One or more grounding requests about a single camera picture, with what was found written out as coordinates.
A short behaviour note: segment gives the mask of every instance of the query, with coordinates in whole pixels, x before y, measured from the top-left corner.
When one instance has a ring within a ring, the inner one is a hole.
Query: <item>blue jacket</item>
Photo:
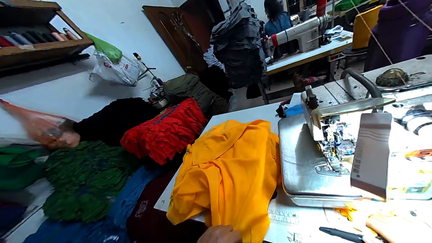
[[[264,25],[264,31],[266,35],[271,36],[291,27],[292,22],[289,14],[287,12],[283,12],[276,19],[270,19]]]

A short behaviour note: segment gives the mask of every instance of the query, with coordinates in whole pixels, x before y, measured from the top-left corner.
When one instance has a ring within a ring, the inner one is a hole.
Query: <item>green plastic bag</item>
[[[121,57],[123,56],[123,53],[120,49],[109,44],[108,42],[92,36],[91,34],[86,33],[86,35],[93,40],[96,50],[103,52],[113,63],[118,64]]]
[[[334,6],[334,11],[346,11],[354,7],[353,3],[358,6],[359,4],[362,4],[366,1],[369,0],[342,0]]]

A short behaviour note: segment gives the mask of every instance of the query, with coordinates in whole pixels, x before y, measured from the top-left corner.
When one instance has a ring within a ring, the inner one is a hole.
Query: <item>wooden door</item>
[[[199,19],[188,15],[180,8],[144,5],[143,9],[186,72],[200,73],[207,67],[203,54],[208,46],[204,47],[197,41],[193,35],[194,31],[188,24],[188,21],[199,21]]]

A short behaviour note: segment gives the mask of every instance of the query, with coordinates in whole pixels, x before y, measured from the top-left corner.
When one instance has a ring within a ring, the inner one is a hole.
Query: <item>yellow fabric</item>
[[[280,177],[279,138],[268,121],[227,121],[188,145],[167,213],[173,224],[210,210],[206,225],[229,225],[262,242]]]
[[[363,12],[356,16],[354,20],[354,35],[353,35],[353,49],[365,48],[369,45],[369,39],[371,37],[371,33],[369,30],[375,27],[378,21],[378,13],[381,9],[382,5],[376,6],[373,9],[370,9],[366,12]]]

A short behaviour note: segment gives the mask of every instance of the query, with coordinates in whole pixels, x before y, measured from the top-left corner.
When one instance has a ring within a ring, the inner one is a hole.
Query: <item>plastic bag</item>
[[[90,74],[90,81],[102,80],[135,87],[138,84],[140,67],[137,62],[123,56],[118,64],[114,64],[103,52],[95,51],[96,65]]]
[[[72,129],[74,121],[63,116],[27,110],[2,99],[0,104],[19,118],[29,136],[42,145],[50,149],[78,146],[80,136]]]
[[[91,34],[86,33],[86,35],[95,43],[95,49],[103,52],[111,60],[111,62],[116,64],[120,62],[120,59],[123,57],[123,53],[120,49],[109,44],[108,42],[92,36]]]

